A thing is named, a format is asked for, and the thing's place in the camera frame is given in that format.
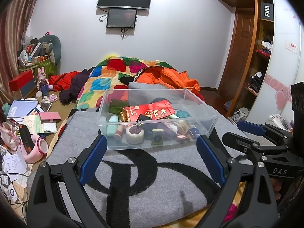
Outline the red tea package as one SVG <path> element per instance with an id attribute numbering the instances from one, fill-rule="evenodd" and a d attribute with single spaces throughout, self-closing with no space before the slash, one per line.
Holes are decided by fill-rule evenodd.
<path id="1" fill-rule="evenodd" d="M 125 107 L 120 114 L 122 121 L 138 121 L 141 115 L 150 120 L 159 120 L 175 114 L 175 110 L 168 100 L 161 100 Z"/>

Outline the blue snack packet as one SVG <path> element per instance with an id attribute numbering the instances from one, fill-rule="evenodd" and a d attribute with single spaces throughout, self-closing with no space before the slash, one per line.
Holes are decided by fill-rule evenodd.
<path id="1" fill-rule="evenodd" d="M 195 125 L 190 125 L 189 127 L 189 135 L 193 139 L 196 139 L 200 136 L 200 131 L 196 128 Z"/>

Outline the purple bottle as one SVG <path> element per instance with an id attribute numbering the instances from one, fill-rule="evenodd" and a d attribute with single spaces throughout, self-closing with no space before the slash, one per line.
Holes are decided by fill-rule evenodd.
<path id="1" fill-rule="evenodd" d="M 158 123 L 158 129 L 164 130 L 165 139 L 176 139 L 178 134 L 178 127 L 171 123 Z"/>

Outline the teal round container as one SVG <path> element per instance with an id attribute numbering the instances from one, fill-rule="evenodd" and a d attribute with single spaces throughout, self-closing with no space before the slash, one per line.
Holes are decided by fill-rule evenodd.
<path id="1" fill-rule="evenodd" d="M 184 110 L 178 110 L 176 112 L 176 116 L 179 117 L 179 118 L 189 118 L 189 117 L 191 117 L 191 115 L 187 111 L 184 111 Z"/>

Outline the pink striped tube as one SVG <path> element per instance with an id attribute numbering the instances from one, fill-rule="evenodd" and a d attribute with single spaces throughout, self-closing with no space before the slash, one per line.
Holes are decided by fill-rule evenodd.
<path id="1" fill-rule="evenodd" d="M 114 134 L 114 139 L 117 140 L 117 141 L 120 141 L 123 137 L 124 130 L 125 130 L 124 125 L 118 125 L 117 129 L 115 131 L 115 134 Z"/>

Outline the mint green bottle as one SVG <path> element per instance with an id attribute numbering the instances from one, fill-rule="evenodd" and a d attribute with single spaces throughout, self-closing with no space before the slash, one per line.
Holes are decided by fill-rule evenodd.
<path id="1" fill-rule="evenodd" d="M 106 129 L 106 135 L 108 137 L 114 137 L 117 127 L 118 127 L 119 117 L 117 115 L 112 115 L 109 118 L 107 129 Z"/>

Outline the grey black blanket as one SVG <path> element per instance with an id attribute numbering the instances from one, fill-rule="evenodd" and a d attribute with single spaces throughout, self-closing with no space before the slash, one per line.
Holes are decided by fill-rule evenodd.
<path id="1" fill-rule="evenodd" d="M 82 186 L 78 156 L 102 134 L 99 108 L 70 113 L 52 153 L 31 180 L 28 227 L 156 227 L 214 200 L 220 186 L 212 180 L 196 141 L 144 149 L 107 146 L 92 181 Z M 218 119 L 207 136 L 212 142 L 220 142 L 226 132 L 241 133 L 213 110 Z"/>

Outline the pink headphones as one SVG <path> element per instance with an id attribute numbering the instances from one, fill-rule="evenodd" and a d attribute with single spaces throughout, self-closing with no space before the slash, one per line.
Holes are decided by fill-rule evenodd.
<path id="1" fill-rule="evenodd" d="M 24 160 L 28 164 L 34 164 L 41 160 L 48 152 L 47 141 L 38 134 L 30 134 L 25 125 L 19 126 L 21 136 L 20 149 Z"/>

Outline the clear plastic storage box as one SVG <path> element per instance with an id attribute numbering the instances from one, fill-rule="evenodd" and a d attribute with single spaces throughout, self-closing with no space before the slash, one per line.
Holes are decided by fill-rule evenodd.
<path id="1" fill-rule="evenodd" d="M 209 136 L 218 114 L 188 89 L 109 89 L 97 125 L 108 150 L 173 146 Z"/>

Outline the pink box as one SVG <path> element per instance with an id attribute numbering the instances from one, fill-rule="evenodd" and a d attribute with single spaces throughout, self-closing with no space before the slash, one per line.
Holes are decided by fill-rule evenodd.
<path id="1" fill-rule="evenodd" d="M 39 116 L 43 123 L 57 123 L 61 121 L 61 116 L 58 112 L 41 112 Z"/>

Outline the white sliding wardrobe door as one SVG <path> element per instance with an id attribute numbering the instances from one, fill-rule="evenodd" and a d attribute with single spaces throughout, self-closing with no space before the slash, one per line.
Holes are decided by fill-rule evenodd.
<path id="1" fill-rule="evenodd" d="M 246 120 L 263 124 L 271 114 L 293 120 L 291 85 L 303 81 L 303 23 L 287 0 L 273 0 L 274 41 L 265 78 Z"/>

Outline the red clothing pile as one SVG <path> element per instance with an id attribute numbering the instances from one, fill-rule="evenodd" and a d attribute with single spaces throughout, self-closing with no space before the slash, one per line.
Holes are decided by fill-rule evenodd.
<path id="1" fill-rule="evenodd" d="M 63 73 L 61 75 L 52 75 L 49 77 L 48 81 L 51 86 L 53 86 L 53 90 L 63 91 L 69 89 L 71 87 L 72 79 L 79 74 L 78 71 Z"/>

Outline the pink rabbit figurine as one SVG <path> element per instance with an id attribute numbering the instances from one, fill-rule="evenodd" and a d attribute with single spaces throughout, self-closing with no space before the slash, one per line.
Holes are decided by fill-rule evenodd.
<path id="1" fill-rule="evenodd" d="M 53 86 L 49 84 L 49 80 L 46 77 L 44 67 L 38 68 L 37 89 L 41 91 L 43 97 L 49 97 L 49 92 L 53 90 Z"/>

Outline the green box of clutter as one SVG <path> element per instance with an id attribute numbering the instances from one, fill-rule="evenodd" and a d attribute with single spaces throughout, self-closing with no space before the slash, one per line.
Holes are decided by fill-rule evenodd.
<path id="1" fill-rule="evenodd" d="M 27 48 L 17 53 L 19 73 L 32 70 L 34 77 L 37 77 L 40 68 L 44 69 L 47 78 L 57 75 L 61 53 L 61 41 L 53 34 L 31 39 Z"/>

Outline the striped curtain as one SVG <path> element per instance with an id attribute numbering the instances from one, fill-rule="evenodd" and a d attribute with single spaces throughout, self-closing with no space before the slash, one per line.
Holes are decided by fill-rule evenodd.
<path id="1" fill-rule="evenodd" d="M 19 74 L 17 51 L 37 0 L 12 0 L 1 14 L 1 105 L 12 99 L 9 81 Z"/>

